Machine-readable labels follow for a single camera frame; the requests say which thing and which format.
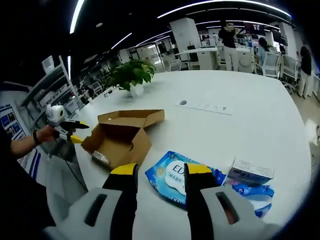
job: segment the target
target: open cardboard box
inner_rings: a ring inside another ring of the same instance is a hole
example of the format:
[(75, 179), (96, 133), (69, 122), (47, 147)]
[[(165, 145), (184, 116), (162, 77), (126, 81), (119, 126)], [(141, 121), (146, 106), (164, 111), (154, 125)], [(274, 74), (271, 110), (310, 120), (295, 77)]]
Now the open cardboard box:
[(152, 145), (144, 128), (164, 119), (164, 110), (122, 110), (99, 115), (98, 124), (82, 147), (90, 154), (103, 154), (111, 169), (130, 163), (141, 165)]

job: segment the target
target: potted plant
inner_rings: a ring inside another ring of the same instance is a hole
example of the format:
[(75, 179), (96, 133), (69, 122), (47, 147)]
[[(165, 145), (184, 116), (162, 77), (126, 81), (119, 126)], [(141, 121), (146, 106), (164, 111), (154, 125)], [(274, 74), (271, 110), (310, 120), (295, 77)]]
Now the potted plant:
[(106, 86), (127, 90), (133, 97), (143, 93), (143, 82), (150, 83), (156, 68), (148, 61), (130, 60), (108, 72)]

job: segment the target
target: power strip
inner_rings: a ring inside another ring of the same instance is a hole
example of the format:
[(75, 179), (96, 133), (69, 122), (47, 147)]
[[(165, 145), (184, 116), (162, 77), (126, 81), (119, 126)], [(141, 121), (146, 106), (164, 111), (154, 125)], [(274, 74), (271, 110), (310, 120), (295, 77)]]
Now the power strip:
[(232, 115), (231, 108), (225, 105), (216, 105), (210, 103), (193, 103), (187, 100), (182, 100), (178, 102), (176, 106), (188, 109), (197, 109), (207, 112), (213, 112), (218, 114), (225, 114), (230, 116)]

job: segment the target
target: box lid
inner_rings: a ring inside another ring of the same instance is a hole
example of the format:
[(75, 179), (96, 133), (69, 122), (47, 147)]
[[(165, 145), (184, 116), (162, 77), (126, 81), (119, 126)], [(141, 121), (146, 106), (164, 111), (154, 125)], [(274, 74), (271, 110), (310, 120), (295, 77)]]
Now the box lid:
[(98, 116), (100, 124), (144, 128), (165, 119), (163, 109), (121, 110)]

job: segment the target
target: person's hand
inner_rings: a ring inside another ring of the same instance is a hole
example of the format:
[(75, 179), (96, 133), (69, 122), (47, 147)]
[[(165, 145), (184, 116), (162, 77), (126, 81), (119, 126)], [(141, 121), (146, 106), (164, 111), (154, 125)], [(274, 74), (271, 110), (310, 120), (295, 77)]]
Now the person's hand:
[(36, 131), (36, 137), (40, 143), (51, 142), (55, 140), (55, 131), (53, 126), (46, 125)]

